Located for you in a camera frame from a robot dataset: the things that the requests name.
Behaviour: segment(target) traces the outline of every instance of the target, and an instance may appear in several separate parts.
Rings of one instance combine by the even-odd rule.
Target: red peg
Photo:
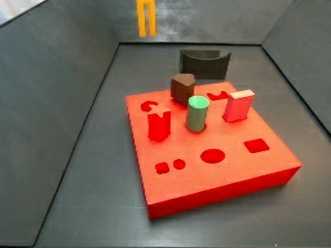
[[[171,134],[171,110],[163,106],[151,106],[149,112],[149,137],[165,141]]]

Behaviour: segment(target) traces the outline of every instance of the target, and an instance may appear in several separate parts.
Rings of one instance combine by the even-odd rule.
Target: pink block
[[[247,118],[247,113],[250,107],[253,106],[254,98],[255,93],[250,89],[230,93],[223,115],[226,122],[233,122]]]

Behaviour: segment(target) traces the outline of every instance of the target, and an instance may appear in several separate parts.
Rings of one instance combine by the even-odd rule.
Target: red shape sorter box
[[[194,94],[235,92],[229,82],[195,86]],[[171,110],[171,135],[149,138],[147,101]],[[227,123],[227,99],[211,101],[206,130],[187,129],[187,108],[171,91],[127,97],[127,108],[151,219],[289,182],[302,163],[251,108],[247,119]]]

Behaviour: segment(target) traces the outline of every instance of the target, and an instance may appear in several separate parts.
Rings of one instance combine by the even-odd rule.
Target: square hole
[[[247,150],[251,153],[258,153],[258,152],[270,150],[270,146],[267,145],[263,139],[253,139],[243,143],[245,143]]]
[[[165,174],[170,172],[170,166],[166,162],[157,164],[155,169],[158,174]]]

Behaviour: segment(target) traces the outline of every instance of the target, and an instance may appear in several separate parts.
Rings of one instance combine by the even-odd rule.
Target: gray floor
[[[125,97],[170,88],[182,48],[233,52],[227,79],[257,92],[255,109],[305,167],[284,188],[149,221]],[[330,137],[259,47],[121,46],[38,246],[328,246],[330,148]]]

